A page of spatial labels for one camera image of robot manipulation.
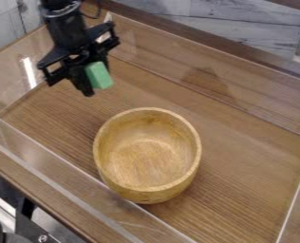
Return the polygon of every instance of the green object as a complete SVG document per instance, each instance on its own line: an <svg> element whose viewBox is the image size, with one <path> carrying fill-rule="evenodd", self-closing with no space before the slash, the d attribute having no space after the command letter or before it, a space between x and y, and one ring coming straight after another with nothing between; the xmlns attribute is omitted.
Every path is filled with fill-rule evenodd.
<svg viewBox="0 0 300 243"><path fill-rule="evenodd" d="M105 89L112 86L112 78L103 62L88 64L85 66L85 74L92 88Z"/></svg>

